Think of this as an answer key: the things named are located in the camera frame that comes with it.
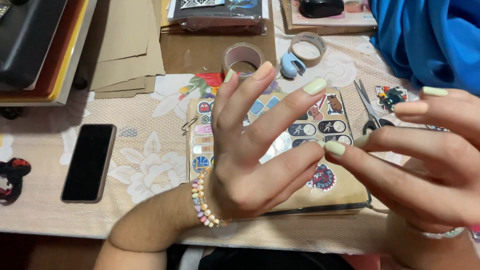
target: light blue stapler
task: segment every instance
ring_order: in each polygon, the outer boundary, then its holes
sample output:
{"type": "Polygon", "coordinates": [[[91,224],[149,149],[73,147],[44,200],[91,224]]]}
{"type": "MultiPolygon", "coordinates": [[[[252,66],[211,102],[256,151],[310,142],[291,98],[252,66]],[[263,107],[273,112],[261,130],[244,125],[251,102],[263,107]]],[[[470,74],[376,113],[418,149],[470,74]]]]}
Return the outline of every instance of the light blue stapler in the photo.
{"type": "Polygon", "coordinates": [[[303,62],[292,52],[284,53],[280,63],[282,65],[282,73],[287,78],[295,78],[297,73],[303,75],[307,70],[305,64],[303,64],[303,62]]]}

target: hand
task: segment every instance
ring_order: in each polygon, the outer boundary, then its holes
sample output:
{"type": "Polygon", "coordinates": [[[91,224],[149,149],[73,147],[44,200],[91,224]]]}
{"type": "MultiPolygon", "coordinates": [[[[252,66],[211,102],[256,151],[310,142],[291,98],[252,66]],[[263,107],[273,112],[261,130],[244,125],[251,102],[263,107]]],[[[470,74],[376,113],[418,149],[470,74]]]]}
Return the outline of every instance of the hand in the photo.
{"type": "Polygon", "coordinates": [[[386,126],[358,138],[355,147],[328,142],[326,159],[420,230],[445,233],[480,224],[480,99],[431,87],[420,98],[396,104],[396,116],[452,132],[386,126]],[[400,167],[368,154],[386,151],[414,159],[400,167]]]}
{"type": "Polygon", "coordinates": [[[256,217],[286,201],[313,177],[324,156],[319,143],[307,142],[265,164],[258,161],[282,132],[323,97],[324,79],[316,78],[292,92],[243,132],[245,115],[276,73],[266,62],[239,87],[237,74],[230,70],[229,75],[212,111],[215,164],[205,182],[205,197],[215,201],[212,212],[224,220],[256,217]]]}

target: fingernail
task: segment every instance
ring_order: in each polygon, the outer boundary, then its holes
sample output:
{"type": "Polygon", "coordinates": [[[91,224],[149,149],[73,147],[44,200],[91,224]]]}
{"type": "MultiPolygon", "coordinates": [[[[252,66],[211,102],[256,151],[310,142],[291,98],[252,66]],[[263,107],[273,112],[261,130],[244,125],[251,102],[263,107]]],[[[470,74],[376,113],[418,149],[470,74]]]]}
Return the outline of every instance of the fingernail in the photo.
{"type": "Polygon", "coordinates": [[[328,141],[325,144],[325,150],[336,156],[341,156],[345,152],[345,145],[338,143],[336,141],[328,141]]]}
{"type": "Polygon", "coordinates": [[[265,79],[265,77],[267,77],[267,75],[270,73],[270,71],[272,70],[272,63],[270,63],[270,61],[267,61],[265,63],[263,63],[263,65],[261,65],[257,71],[255,71],[253,74],[252,74],[252,77],[255,79],[255,80],[263,80],[265,79]]]}
{"type": "Polygon", "coordinates": [[[315,95],[322,91],[326,86],[327,82],[323,78],[317,77],[305,85],[303,87],[303,91],[309,93],[310,95],[315,95]]]}
{"type": "Polygon", "coordinates": [[[228,83],[228,81],[230,80],[232,75],[233,75],[233,69],[229,69],[228,72],[227,72],[227,75],[225,76],[225,80],[223,82],[228,83]]]}
{"type": "Polygon", "coordinates": [[[370,134],[367,134],[367,135],[363,135],[362,137],[356,139],[353,142],[353,146],[358,147],[358,148],[364,147],[368,143],[368,137],[369,136],[370,136],[370,134]]]}
{"type": "Polygon", "coordinates": [[[424,86],[422,88],[422,91],[425,95],[434,96],[434,97],[444,97],[448,95],[447,90],[442,88],[424,86]]]}
{"type": "Polygon", "coordinates": [[[395,114],[423,115],[428,111],[428,104],[422,101],[400,102],[395,104],[395,114]]]}

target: floral tablecloth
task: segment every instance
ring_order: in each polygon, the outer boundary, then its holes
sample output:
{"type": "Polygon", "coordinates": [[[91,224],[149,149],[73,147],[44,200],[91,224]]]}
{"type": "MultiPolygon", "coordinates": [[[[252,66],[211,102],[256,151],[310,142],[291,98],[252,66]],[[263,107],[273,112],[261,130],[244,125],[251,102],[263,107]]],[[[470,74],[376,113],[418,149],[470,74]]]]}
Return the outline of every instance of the floral tablecloth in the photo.
{"type": "MultiPolygon", "coordinates": [[[[292,36],[281,28],[280,6],[274,1],[276,51],[283,55],[292,36]]],[[[377,85],[408,85],[395,78],[363,35],[325,36],[327,53],[320,64],[294,81],[278,79],[266,93],[291,92],[316,76],[342,92],[354,138],[367,121],[366,110],[353,86],[361,78],[375,98],[377,85]]],[[[32,164],[20,198],[0,206],[0,231],[105,238],[113,224],[135,204],[185,181],[187,104],[192,98],[213,98],[219,74],[158,76],[155,93],[134,98],[94,99],[93,92],[72,90],[67,105],[30,108],[27,115],[0,119],[0,160],[20,157],[32,164]],[[103,199],[97,204],[60,201],[78,130],[83,123],[113,123],[118,128],[103,199]]],[[[395,124],[401,124],[390,115],[395,124]]],[[[381,157],[400,164],[405,157],[381,157]]],[[[373,204],[384,206],[374,199],[373,204]]],[[[187,232],[189,244],[257,246],[338,253],[383,251],[385,215],[369,209],[355,216],[287,218],[238,222],[227,229],[187,232]]]]}

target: scissors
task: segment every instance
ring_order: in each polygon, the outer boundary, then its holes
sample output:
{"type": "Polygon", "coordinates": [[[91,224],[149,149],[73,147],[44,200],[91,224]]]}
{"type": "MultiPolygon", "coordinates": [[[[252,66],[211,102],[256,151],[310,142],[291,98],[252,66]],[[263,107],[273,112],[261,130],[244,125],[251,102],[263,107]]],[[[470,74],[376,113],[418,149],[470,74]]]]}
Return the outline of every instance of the scissors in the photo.
{"type": "Polygon", "coordinates": [[[372,105],[370,104],[370,100],[368,99],[367,91],[365,91],[365,87],[363,87],[363,83],[361,82],[361,80],[359,80],[360,87],[356,81],[353,81],[353,82],[355,83],[355,87],[357,88],[360,98],[363,101],[363,104],[365,105],[365,108],[367,108],[367,112],[368,112],[368,122],[363,126],[363,134],[366,135],[367,130],[369,129],[371,131],[374,131],[375,129],[386,126],[386,125],[395,126],[392,122],[388,121],[387,119],[380,118],[377,115],[377,113],[373,110],[372,105]]]}

